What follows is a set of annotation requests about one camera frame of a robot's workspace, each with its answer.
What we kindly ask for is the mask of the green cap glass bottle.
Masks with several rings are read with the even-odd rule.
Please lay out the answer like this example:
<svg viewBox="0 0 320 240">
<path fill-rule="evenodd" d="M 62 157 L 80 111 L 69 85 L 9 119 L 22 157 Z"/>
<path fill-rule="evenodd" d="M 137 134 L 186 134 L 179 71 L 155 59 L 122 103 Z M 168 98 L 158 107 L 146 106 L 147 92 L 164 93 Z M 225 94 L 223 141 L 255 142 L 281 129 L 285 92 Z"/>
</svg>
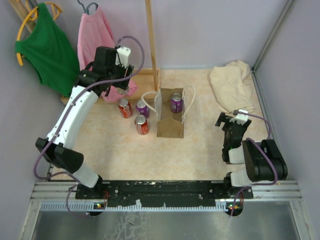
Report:
<svg viewBox="0 0 320 240">
<path fill-rule="evenodd" d="M 125 89 L 123 88 L 120 88 L 120 87 L 117 87 L 116 88 L 117 92 L 122 95 L 122 96 L 128 96 L 129 95 L 129 92 L 130 92 L 130 87 L 127 86 Z"/>
</svg>

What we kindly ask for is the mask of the red Coca-Cola can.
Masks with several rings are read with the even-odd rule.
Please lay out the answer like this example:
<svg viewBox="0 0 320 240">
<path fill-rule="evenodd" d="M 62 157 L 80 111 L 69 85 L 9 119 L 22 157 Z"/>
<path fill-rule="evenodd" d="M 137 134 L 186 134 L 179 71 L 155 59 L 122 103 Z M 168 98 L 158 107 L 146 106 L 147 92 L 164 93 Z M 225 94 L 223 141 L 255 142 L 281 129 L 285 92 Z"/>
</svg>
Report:
<svg viewBox="0 0 320 240">
<path fill-rule="evenodd" d="M 118 101 L 118 108 L 120 110 L 120 113 L 122 115 L 123 118 L 130 118 L 133 114 L 133 111 L 132 111 L 132 107 L 131 107 L 131 103 L 128 99 L 126 98 L 121 98 L 119 101 Z"/>
<path fill-rule="evenodd" d="M 135 120 L 135 127 L 137 132 L 140 135 L 146 135 L 149 132 L 149 125 L 148 125 L 148 121 L 147 118 L 144 115 L 138 115 Z"/>
</svg>

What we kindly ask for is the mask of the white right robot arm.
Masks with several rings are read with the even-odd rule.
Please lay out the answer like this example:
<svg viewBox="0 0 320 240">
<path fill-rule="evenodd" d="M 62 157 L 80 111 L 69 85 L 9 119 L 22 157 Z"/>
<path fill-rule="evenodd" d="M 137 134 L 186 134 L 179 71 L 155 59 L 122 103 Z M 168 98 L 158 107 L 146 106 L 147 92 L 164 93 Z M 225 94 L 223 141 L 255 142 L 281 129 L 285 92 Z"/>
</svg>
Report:
<svg viewBox="0 0 320 240">
<path fill-rule="evenodd" d="M 273 185 L 288 177 L 287 164 L 268 132 L 267 139 L 256 142 L 250 137 L 243 139 L 254 117 L 270 123 L 263 117 L 250 114 L 246 110 L 235 110 L 233 116 L 220 113 L 215 125 L 222 123 L 224 132 L 222 160 L 228 165 L 244 165 L 244 168 L 229 172 L 223 180 L 223 192 L 229 198 L 235 198 L 241 187 L 254 185 Z"/>
</svg>

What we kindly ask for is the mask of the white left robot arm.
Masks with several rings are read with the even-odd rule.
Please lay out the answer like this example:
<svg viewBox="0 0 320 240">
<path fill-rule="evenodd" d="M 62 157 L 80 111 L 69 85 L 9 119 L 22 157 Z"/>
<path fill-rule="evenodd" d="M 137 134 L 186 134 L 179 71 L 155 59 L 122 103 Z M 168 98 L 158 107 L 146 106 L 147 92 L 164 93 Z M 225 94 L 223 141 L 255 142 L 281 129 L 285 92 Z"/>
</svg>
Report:
<svg viewBox="0 0 320 240">
<path fill-rule="evenodd" d="M 73 176 L 86 192 L 97 199 L 103 195 L 101 178 L 84 162 L 84 155 L 74 150 L 78 132 L 94 103 L 112 84 L 125 89 L 134 67 L 129 64 L 131 50 L 124 46 L 100 46 L 95 57 L 76 79 L 69 100 L 54 128 L 35 145 L 44 159 Z"/>
</svg>

